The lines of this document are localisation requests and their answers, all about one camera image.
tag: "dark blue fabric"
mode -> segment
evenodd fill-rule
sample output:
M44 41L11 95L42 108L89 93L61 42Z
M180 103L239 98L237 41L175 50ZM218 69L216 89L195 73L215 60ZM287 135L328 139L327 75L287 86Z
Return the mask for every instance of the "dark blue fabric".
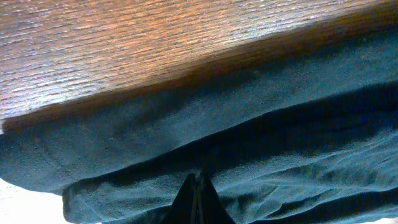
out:
M213 159L211 181L236 223L396 217L397 81L392 30L6 133L1 178L63 191L73 223L156 223Z

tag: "black pointed object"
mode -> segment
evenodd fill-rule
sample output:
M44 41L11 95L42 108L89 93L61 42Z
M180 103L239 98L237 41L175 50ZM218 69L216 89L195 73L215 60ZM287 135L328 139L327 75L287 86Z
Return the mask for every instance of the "black pointed object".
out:
M189 174L171 210L160 224L235 224L228 215L210 179L201 175Z

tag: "fabric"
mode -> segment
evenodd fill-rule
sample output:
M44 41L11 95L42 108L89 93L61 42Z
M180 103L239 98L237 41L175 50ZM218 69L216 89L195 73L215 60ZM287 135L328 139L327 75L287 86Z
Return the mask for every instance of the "fabric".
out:
M398 32L0 136L1 178L72 223L158 223L186 176L236 223L398 214Z

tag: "wooden surface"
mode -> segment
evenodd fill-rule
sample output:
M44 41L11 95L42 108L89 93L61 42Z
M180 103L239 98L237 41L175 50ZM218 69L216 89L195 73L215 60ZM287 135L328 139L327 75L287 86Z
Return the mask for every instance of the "wooden surface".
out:
M0 133L143 86L310 53L397 18L391 0L1 1Z

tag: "wood grain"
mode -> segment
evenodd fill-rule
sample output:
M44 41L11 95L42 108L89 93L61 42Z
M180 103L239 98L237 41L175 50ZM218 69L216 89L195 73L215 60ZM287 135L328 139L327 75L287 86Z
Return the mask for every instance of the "wood grain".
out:
M397 1L388 0L32 0L0 7L3 129L310 53L398 18Z

